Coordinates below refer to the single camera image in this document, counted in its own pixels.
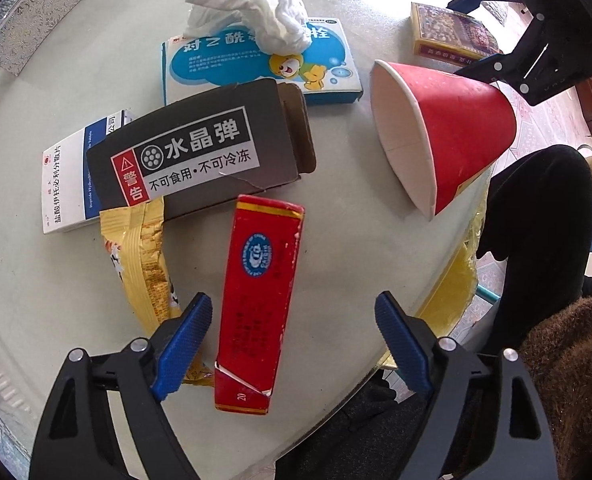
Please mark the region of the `red long carton box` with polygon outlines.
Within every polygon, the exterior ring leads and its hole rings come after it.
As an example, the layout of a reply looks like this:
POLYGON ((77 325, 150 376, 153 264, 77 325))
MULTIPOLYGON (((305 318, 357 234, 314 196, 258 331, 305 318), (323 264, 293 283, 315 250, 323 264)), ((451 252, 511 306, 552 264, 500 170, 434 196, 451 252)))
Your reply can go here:
POLYGON ((215 359, 219 411, 269 411, 304 220, 296 204, 251 195, 236 201, 215 359))

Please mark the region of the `white tissue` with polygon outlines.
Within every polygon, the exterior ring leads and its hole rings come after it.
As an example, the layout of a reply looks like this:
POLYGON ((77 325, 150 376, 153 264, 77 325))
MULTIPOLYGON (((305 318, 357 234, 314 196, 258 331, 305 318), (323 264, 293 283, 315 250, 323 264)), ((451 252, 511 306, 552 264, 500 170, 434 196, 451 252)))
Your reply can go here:
POLYGON ((308 13, 302 0, 185 0, 189 3, 183 36, 214 36, 230 25, 253 33, 267 54, 295 54, 312 43, 308 13))

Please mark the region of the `black cardboard warning box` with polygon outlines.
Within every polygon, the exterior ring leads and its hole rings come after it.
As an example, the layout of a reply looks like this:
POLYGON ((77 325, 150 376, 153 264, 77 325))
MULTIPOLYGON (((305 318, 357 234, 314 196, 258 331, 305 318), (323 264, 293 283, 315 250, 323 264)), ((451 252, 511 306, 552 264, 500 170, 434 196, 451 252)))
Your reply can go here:
POLYGON ((305 96, 261 78, 174 102, 92 146, 100 207, 161 198, 168 220, 291 184, 317 167, 305 96))

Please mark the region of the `dark patterned small box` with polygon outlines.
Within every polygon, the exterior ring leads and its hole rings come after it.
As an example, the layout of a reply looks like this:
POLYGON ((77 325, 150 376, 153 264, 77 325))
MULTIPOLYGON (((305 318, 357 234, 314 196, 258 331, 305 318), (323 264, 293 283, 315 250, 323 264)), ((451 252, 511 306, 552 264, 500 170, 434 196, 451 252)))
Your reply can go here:
POLYGON ((476 18, 424 3, 411 3, 413 52, 459 67, 501 53, 494 35, 476 18))

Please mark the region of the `brown fuzzy garment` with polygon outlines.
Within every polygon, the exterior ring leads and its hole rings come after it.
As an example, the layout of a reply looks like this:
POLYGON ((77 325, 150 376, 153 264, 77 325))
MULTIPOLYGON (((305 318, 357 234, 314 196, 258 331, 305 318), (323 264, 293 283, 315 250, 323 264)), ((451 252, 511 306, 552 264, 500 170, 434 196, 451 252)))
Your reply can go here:
POLYGON ((533 328, 520 356, 546 412, 558 476, 574 478, 592 455, 592 297, 533 328))

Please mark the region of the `red paper cup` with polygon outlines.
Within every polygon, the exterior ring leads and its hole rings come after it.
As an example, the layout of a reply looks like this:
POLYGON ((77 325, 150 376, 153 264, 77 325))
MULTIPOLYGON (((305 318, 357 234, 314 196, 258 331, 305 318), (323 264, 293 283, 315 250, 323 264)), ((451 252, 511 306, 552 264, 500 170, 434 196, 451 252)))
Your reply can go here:
POLYGON ((432 220, 514 142, 516 118, 491 84, 377 60, 370 73, 376 131, 413 205, 432 220))

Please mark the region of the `yellow snack wrapper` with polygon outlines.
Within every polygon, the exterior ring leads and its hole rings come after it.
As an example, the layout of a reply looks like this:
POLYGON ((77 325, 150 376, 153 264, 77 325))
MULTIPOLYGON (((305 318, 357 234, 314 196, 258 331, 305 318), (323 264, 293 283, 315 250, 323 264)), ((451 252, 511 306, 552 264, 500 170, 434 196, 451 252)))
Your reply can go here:
POLYGON ((200 292, 189 307, 180 307, 162 251, 165 201, 159 197, 136 206, 103 210, 100 221, 105 249, 144 330, 143 341, 133 350, 146 349, 165 322, 183 320, 164 337, 162 379, 155 382, 155 390, 167 394, 180 382, 212 386, 214 371, 202 356, 203 339, 212 321, 211 300, 200 292))

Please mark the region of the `person's black trouser leg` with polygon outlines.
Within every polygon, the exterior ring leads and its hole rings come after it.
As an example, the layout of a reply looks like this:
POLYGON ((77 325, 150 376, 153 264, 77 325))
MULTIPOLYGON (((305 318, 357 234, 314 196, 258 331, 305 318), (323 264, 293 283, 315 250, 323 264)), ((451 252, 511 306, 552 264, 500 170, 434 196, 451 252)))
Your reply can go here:
POLYGON ((579 299, 591 241, 592 175, 574 148, 532 152, 491 178, 476 256, 506 268, 486 353, 520 348, 532 328, 579 299))

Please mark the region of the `blue cartoon bear medicine box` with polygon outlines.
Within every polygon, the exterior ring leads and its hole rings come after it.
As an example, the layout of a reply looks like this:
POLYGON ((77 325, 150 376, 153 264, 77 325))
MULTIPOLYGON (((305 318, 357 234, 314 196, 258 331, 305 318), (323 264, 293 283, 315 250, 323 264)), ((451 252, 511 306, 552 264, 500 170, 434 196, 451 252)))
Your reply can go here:
POLYGON ((162 102, 168 105, 212 88, 260 78, 296 84, 311 105, 360 99, 362 84, 340 21, 312 18, 307 28, 310 47, 286 55, 262 52, 253 33, 241 25, 214 36, 168 39, 162 44, 162 102))

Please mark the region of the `white blue medicine box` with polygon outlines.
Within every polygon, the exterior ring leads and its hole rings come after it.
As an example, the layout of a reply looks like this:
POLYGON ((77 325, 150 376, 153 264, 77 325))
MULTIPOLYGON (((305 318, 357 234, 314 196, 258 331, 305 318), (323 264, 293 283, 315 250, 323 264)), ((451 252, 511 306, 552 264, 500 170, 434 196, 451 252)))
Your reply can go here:
POLYGON ((77 229, 98 220, 100 199, 87 162, 90 148, 133 121, 130 110, 118 110, 56 142, 42 153, 42 233, 77 229))

